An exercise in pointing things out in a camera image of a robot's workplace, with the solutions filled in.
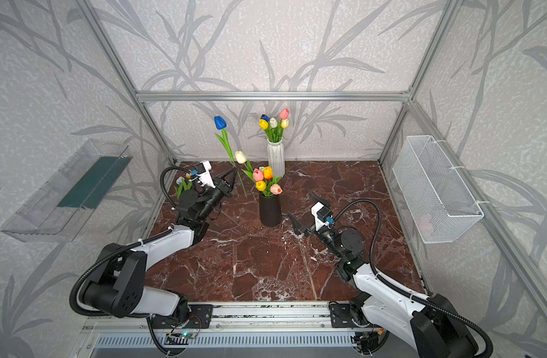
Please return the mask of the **tulip bouquet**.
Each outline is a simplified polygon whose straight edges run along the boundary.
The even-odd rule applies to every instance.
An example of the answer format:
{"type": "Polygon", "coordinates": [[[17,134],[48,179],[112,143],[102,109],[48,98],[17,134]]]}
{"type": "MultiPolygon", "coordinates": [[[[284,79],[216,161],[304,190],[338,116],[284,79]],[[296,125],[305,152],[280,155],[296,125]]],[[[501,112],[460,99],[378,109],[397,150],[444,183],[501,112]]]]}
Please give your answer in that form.
{"type": "Polygon", "coordinates": [[[252,179],[259,194],[265,198],[281,195],[283,192],[280,185],[282,177],[274,176],[273,170],[269,166],[255,169],[252,179]]]}

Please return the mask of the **light blue tulip flower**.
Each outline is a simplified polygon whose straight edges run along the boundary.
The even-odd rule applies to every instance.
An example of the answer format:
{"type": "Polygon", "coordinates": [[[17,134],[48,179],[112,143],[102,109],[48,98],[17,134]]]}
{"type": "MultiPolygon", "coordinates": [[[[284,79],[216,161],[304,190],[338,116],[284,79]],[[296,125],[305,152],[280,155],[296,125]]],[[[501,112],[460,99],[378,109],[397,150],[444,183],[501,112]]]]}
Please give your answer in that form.
{"type": "Polygon", "coordinates": [[[178,177],[176,179],[176,198],[180,199],[181,195],[190,190],[193,186],[193,183],[185,177],[178,177]]]}

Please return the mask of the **white ribbed ceramic vase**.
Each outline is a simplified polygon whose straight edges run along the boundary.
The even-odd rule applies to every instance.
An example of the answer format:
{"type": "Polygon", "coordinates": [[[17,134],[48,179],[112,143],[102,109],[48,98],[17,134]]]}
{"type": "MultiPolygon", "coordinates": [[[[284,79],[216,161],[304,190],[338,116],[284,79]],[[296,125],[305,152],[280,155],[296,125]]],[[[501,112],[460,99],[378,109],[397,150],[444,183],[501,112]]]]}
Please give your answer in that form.
{"type": "Polygon", "coordinates": [[[285,175],[285,146],[282,141],[267,144],[268,164],[273,176],[282,178],[285,175]]]}

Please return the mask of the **bright yellow tulip flower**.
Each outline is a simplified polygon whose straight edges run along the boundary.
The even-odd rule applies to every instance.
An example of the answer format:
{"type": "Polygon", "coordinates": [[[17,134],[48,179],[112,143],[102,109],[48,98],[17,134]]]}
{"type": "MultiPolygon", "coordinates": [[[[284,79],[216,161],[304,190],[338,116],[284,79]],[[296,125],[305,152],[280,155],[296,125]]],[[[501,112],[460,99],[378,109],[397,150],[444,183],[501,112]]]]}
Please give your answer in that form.
{"type": "Polygon", "coordinates": [[[265,132],[266,136],[267,136],[267,139],[270,141],[270,142],[273,142],[273,129],[270,127],[270,124],[267,120],[265,119],[260,119],[259,120],[259,127],[265,132]]]}

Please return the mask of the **pink tulip flower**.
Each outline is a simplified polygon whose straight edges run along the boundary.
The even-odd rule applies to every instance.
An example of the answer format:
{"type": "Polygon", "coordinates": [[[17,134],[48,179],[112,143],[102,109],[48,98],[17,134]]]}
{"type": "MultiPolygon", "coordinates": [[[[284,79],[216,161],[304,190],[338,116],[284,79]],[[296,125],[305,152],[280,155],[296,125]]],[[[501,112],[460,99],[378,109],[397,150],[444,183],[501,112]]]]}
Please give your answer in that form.
{"type": "Polygon", "coordinates": [[[278,142],[281,142],[281,141],[282,141],[282,139],[283,139],[283,134],[284,134],[284,130],[286,129],[286,128],[285,128],[285,129],[281,128],[281,121],[282,121],[283,119],[288,119],[289,115],[290,115],[290,111],[288,110],[288,108],[285,108],[285,109],[279,114],[279,125],[278,125],[277,132],[276,132],[276,134],[277,134],[277,137],[276,137],[276,138],[277,138],[277,141],[278,141],[278,142]]]}

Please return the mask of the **black cylindrical vase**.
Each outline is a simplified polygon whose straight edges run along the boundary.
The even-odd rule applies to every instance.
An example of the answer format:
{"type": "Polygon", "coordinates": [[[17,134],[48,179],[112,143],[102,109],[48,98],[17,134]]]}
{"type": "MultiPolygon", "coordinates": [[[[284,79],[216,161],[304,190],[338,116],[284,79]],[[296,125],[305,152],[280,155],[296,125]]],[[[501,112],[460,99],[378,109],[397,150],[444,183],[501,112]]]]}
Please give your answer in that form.
{"type": "Polygon", "coordinates": [[[276,227],[282,222],[282,207],[279,195],[259,196],[259,215],[261,223],[266,227],[276,227]]]}

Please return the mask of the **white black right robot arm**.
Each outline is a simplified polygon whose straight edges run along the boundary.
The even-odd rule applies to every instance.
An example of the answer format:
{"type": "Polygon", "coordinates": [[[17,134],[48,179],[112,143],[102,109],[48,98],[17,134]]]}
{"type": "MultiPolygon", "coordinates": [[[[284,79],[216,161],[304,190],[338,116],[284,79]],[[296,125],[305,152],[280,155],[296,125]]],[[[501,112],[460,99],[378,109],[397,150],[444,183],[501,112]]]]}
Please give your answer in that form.
{"type": "Polygon", "coordinates": [[[364,238],[355,228],[337,229],[340,219],[330,203],[317,198],[311,208],[313,222],[303,225],[291,216],[294,233],[315,234],[334,254],[335,271],[345,283],[359,290],[352,300],[352,315],[359,326],[379,325],[413,347],[420,357],[474,357],[479,345],[471,326],[464,323],[450,301],[415,292],[364,259],[364,238]]]}

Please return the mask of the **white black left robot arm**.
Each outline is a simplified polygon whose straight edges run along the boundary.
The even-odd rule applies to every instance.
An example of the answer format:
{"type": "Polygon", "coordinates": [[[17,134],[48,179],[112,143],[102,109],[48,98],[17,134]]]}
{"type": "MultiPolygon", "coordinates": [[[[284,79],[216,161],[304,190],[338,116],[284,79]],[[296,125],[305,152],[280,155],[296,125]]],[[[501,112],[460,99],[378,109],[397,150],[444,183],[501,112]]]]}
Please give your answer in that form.
{"type": "Polygon", "coordinates": [[[209,228],[209,216],[235,188],[235,168],[213,178],[205,162],[197,164],[192,178],[203,191],[183,192],[173,204],[176,222],[166,231],[127,246],[109,244],[94,265],[76,281],[70,308],[81,316],[166,316],[182,323],[191,316],[184,295],[146,285],[147,271],[178,251],[200,243],[209,228]]]}

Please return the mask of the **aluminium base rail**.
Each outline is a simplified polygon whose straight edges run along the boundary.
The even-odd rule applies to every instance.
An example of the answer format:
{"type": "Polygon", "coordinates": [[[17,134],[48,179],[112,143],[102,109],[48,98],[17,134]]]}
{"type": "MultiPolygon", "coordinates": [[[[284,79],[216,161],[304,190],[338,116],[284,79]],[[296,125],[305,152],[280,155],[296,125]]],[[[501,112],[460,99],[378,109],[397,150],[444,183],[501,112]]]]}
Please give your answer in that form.
{"type": "Polygon", "coordinates": [[[155,332],[306,332],[306,331],[367,331],[358,319],[352,319],[349,304],[339,307],[328,301],[252,301],[194,302],[194,317],[176,324],[168,318],[154,317],[155,332]]]}

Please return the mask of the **clear plastic wall tray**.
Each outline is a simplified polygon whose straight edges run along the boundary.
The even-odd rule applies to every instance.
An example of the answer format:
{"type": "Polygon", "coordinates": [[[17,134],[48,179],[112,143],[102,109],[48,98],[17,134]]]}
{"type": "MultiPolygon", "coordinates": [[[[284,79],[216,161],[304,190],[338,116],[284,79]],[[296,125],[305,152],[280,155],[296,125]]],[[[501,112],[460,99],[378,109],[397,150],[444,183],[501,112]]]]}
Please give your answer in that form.
{"type": "Polygon", "coordinates": [[[0,229],[23,243],[69,243],[132,160],[127,144],[87,140],[0,229]]]}

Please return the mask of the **aluminium frame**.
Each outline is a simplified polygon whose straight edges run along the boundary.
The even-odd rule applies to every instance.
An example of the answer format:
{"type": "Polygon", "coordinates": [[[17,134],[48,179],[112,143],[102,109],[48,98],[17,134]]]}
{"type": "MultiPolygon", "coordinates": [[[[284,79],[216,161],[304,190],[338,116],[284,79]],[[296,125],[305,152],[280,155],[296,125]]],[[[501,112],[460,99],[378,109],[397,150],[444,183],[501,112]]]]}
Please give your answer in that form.
{"type": "MultiPolygon", "coordinates": [[[[415,121],[425,134],[436,139],[440,148],[454,165],[462,166],[461,160],[446,141],[445,136],[433,124],[431,117],[425,112],[422,105],[416,99],[419,89],[422,87],[426,74],[434,63],[434,58],[440,52],[443,41],[446,40],[449,30],[456,21],[461,10],[462,1],[448,1],[443,6],[440,22],[434,31],[424,58],[417,70],[416,78],[412,85],[405,91],[361,91],[361,92],[297,92],[297,91],[210,91],[210,92],[182,92],[182,91],[138,91],[127,70],[124,67],[120,55],[117,53],[106,29],[100,21],[97,10],[90,1],[76,1],[76,14],[90,29],[95,40],[102,49],[107,61],[111,64],[118,79],[122,82],[126,91],[126,98],[130,100],[130,106],[136,110],[147,129],[154,136],[158,146],[170,162],[176,161],[169,145],[161,135],[161,130],[153,121],[151,115],[144,106],[147,101],[395,101],[402,103],[402,109],[391,133],[388,135],[383,154],[390,153],[394,139],[400,132],[408,114],[415,117],[415,121]]],[[[490,234],[494,245],[500,250],[501,256],[513,272],[519,282],[522,283],[526,293],[530,296],[534,305],[547,322],[547,281],[543,277],[536,264],[528,257],[518,240],[506,226],[497,209],[488,201],[486,193],[474,181],[473,176],[466,169],[460,171],[465,185],[468,186],[474,198],[479,199],[485,210],[483,224],[490,234]]]]}

